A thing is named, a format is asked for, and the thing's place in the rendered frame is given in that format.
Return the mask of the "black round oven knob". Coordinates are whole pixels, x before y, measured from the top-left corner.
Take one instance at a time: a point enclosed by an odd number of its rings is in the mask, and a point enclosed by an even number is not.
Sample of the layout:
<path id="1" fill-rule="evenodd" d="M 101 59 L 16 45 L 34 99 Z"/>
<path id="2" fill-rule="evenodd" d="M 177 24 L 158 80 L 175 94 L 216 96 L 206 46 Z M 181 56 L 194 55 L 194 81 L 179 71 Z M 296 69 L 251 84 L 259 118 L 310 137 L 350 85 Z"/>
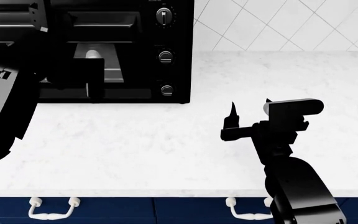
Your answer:
<path id="1" fill-rule="evenodd" d="M 171 85 L 162 85 L 160 87 L 160 93 L 162 96 L 172 96 L 175 92 L 175 88 Z"/>
<path id="2" fill-rule="evenodd" d="M 157 55 L 157 59 L 163 65 L 171 65 L 175 61 L 175 53 L 171 50 L 161 50 Z"/>

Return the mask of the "black glass oven door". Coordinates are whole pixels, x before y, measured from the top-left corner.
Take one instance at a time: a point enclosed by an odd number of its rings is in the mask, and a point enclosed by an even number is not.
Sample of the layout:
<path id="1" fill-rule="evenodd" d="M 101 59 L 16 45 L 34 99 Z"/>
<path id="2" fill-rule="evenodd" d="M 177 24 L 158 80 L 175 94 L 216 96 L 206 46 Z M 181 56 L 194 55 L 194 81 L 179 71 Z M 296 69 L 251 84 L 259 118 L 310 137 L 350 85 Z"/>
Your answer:
<path id="1" fill-rule="evenodd" d="M 0 0 L 0 46 L 34 30 L 29 5 L 36 0 Z M 141 100 L 151 92 L 140 71 L 148 67 L 140 0 L 53 0 L 75 17 L 68 43 L 74 58 L 104 59 L 104 97 L 87 96 L 86 85 L 70 83 L 59 90 L 40 82 L 38 103 L 113 103 Z"/>

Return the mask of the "large black timer knob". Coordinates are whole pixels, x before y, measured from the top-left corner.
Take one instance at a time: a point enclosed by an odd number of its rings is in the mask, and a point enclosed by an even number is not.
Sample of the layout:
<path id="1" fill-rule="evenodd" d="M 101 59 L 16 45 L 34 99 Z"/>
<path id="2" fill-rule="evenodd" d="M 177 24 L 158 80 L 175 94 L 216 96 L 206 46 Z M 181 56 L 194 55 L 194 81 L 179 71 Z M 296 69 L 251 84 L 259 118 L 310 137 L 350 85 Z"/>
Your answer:
<path id="1" fill-rule="evenodd" d="M 162 26 L 167 26 L 173 19 L 173 13 L 171 10 L 163 7 L 156 12 L 156 20 Z"/>

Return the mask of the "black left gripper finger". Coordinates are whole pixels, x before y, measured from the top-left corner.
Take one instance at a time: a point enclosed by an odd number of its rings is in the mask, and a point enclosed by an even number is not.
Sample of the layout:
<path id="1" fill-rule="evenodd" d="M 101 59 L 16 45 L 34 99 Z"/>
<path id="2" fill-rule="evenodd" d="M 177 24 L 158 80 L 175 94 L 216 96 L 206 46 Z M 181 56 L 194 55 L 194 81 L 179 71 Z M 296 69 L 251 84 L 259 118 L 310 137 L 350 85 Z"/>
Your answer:
<path id="1" fill-rule="evenodd" d="M 47 0 L 47 50 L 56 58 L 72 59 L 74 46 L 68 43 L 68 38 L 73 28 L 73 19 L 67 11 L 53 6 L 52 2 L 53 0 Z"/>
<path id="2" fill-rule="evenodd" d="M 104 97 L 104 59 L 74 58 L 72 63 L 72 83 L 87 85 L 87 96 Z"/>

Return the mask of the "black toaster oven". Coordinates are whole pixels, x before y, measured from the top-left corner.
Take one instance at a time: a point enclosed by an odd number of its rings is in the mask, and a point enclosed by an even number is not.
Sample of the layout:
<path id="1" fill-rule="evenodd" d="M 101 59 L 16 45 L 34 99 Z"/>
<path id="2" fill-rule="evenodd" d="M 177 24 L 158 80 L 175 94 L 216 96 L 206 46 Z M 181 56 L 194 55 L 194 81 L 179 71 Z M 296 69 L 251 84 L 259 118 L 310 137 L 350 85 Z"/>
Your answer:
<path id="1" fill-rule="evenodd" d="M 113 103 L 179 103 L 190 102 L 191 95 L 191 61 L 193 45 L 193 13 L 195 0 L 140 0 L 144 9 L 142 16 L 145 23 L 142 30 L 145 42 L 150 47 L 145 51 L 150 58 L 148 67 L 140 71 L 151 96 L 141 100 Z M 172 11 L 173 19 L 167 26 L 156 20 L 156 12 L 161 8 Z M 157 55 L 161 50 L 175 53 L 175 61 L 171 65 L 163 65 Z M 172 96 L 162 96 L 160 87 L 171 85 L 175 88 Z"/>

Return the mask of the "navy blue cabinet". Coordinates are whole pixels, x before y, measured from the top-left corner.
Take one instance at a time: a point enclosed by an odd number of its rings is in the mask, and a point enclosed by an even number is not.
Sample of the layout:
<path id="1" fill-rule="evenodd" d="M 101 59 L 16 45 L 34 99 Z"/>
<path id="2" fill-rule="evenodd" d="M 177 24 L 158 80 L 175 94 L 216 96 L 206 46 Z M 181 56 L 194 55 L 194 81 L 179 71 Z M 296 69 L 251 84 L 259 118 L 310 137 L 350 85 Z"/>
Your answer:
<path id="1" fill-rule="evenodd" d="M 64 214 L 69 197 L 42 197 L 34 214 Z M 274 224 L 272 219 L 247 221 L 234 218 L 226 198 L 197 197 L 82 197 L 69 218 L 29 218 L 30 197 L 0 197 L 0 224 Z M 347 224 L 358 224 L 358 197 L 337 197 Z M 237 214 L 264 213 L 261 197 L 236 198 Z"/>

